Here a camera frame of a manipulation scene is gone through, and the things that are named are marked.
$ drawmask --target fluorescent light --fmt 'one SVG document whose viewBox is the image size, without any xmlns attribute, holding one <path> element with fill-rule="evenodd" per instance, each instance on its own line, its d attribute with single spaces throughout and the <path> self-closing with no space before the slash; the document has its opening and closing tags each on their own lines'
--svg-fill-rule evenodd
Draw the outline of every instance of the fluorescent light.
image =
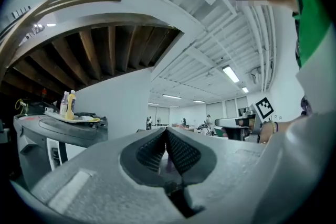
<svg viewBox="0 0 336 224">
<path fill-rule="evenodd" d="M 170 97 L 170 98 L 176 98 L 176 99 L 181 99 L 181 97 L 171 96 L 171 95 L 167 95 L 167 94 L 163 94 L 162 96 L 164 96 L 164 97 Z"/>
<path fill-rule="evenodd" d="M 223 71 L 225 72 L 225 74 L 227 74 L 229 76 L 229 78 L 232 79 L 232 81 L 234 83 L 238 82 L 239 79 L 238 77 L 236 76 L 236 74 L 233 72 L 233 70 L 231 69 L 231 67 L 227 66 L 227 67 L 224 67 L 223 68 Z"/>
</svg>

